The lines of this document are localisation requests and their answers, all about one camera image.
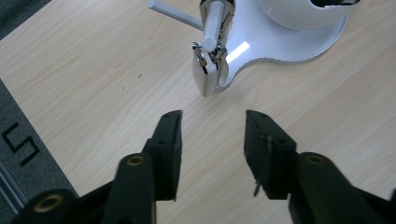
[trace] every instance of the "brass screw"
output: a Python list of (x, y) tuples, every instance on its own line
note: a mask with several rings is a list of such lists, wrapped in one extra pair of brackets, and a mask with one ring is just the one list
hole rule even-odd
[(325, 162), (321, 157), (314, 156), (314, 155), (309, 155), (309, 156), (306, 157), (306, 159), (309, 162), (311, 162), (312, 164), (315, 164), (315, 165), (322, 165)]
[(64, 201), (64, 197), (60, 194), (51, 194), (38, 202), (34, 210), (37, 213), (46, 213), (58, 207)]
[(145, 162), (145, 159), (143, 157), (135, 156), (130, 158), (126, 163), (130, 166), (137, 166), (142, 164), (143, 162)]

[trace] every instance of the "wood grain surface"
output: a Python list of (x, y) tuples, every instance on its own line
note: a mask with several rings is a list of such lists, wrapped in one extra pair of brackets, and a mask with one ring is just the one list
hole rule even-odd
[[(198, 16), (199, 1), (164, 1)], [(396, 188), (396, 2), (364, 0), (319, 58), (255, 63), (204, 98), (191, 71), (202, 32), (143, 0), (52, 0), (0, 42), (0, 78), (80, 195), (114, 178), (160, 116), (182, 109), (177, 201), (158, 223), (291, 223), (286, 201), (253, 198), (245, 112), (270, 115), (298, 151), (331, 158), (351, 183)]]

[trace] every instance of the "black mat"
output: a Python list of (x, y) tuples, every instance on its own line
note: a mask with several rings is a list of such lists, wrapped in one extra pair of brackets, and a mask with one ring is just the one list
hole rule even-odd
[(0, 40), (48, 2), (50, 0), (0, 0)]
[(0, 79), (0, 223), (49, 189), (74, 191)]

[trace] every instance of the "faucet base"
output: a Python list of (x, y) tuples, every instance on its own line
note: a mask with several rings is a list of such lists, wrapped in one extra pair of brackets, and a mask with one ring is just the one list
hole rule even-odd
[(236, 0), (235, 5), (226, 47), (229, 75), (221, 87), (224, 90), (251, 63), (303, 63), (320, 56), (335, 43), (347, 24), (344, 17), (317, 29), (291, 30), (267, 17), (258, 1)]

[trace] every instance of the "chrome faucet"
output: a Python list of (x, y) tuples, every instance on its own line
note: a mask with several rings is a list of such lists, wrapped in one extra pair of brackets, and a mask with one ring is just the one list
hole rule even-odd
[(234, 0), (202, 0), (201, 19), (204, 37), (201, 45), (192, 44), (192, 72), (198, 89), (203, 96), (224, 90), (229, 67), (227, 37), (235, 12)]

